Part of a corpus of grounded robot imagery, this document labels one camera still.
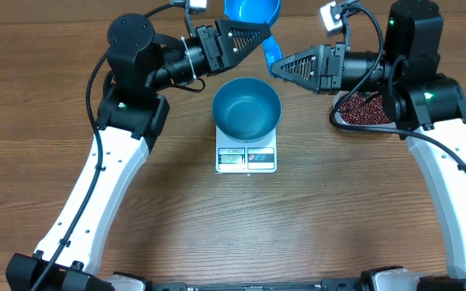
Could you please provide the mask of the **blue plastic measuring scoop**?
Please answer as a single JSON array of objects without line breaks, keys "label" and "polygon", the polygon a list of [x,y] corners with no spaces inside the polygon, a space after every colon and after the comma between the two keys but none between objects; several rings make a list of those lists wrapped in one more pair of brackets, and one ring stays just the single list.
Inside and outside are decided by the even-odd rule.
[{"label": "blue plastic measuring scoop", "polygon": [[[282,0],[225,0],[224,15],[229,19],[249,22],[267,23],[272,27],[278,20],[282,9]],[[264,40],[262,47],[269,74],[273,76],[271,65],[282,59],[282,51],[274,36]]]}]

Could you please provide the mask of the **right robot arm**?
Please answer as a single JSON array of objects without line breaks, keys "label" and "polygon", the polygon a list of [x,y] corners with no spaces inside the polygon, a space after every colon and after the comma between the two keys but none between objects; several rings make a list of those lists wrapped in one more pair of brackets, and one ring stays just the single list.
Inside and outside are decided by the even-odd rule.
[{"label": "right robot arm", "polygon": [[272,74],[316,94],[334,94],[330,123],[357,93],[376,93],[392,122],[389,132],[407,143],[428,186],[443,234],[447,271],[374,268],[347,282],[352,290],[466,290],[466,97],[460,84],[439,73],[443,17],[432,1],[400,0],[379,29],[377,52],[353,52],[350,43],[317,45],[275,61]]}]

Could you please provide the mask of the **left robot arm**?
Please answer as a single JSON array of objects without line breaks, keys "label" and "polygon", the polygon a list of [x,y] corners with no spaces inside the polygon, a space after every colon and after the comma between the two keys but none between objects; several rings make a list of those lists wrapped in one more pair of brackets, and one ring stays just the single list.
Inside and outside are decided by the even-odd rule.
[{"label": "left robot arm", "polygon": [[271,31],[267,23],[218,19],[189,36],[158,33],[149,15],[125,14],[108,29],[101,62],[110,69],[84,168],[57,220],[32,255],[6,267],[13,290],[149,290],[149,280],[115,272],[98,276],[108,232],[125,193],[148,159],[170,110],[163,90],[190,91],[194,81],[235,68]]}]

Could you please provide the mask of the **blue metal bowl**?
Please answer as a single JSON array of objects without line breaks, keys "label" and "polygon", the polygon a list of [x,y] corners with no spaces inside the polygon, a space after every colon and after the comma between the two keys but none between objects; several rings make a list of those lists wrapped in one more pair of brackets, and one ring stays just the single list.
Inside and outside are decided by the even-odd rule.
[{"label": "blue metal bowl", "polygon": [[278,93],[257,78],[233,79],[217,91],[212,117],[218,129],[238,142],[255,142],[268,136],[282,116]]}]

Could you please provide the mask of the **white digital kitchen scale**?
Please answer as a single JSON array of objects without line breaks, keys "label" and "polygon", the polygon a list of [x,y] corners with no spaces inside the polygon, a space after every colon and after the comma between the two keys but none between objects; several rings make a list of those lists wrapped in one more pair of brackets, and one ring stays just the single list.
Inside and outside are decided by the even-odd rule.
[{"label": "white digital kitchen scale", "polygon": [[241,142],[216,128],[215,152],[218,173],[272,174],[277,171],[277,130],[255,142]]}]

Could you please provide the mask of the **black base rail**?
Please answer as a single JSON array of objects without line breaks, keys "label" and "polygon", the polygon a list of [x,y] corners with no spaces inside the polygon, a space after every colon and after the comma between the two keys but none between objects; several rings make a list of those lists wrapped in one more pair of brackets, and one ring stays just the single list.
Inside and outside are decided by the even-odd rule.
[{"label": "black base rail", "polygon": [[359,278],[325,278],[308,282],[238,283],[191,285],[185,283],[153,283],[150,291],[356,291],[362,287]]}]

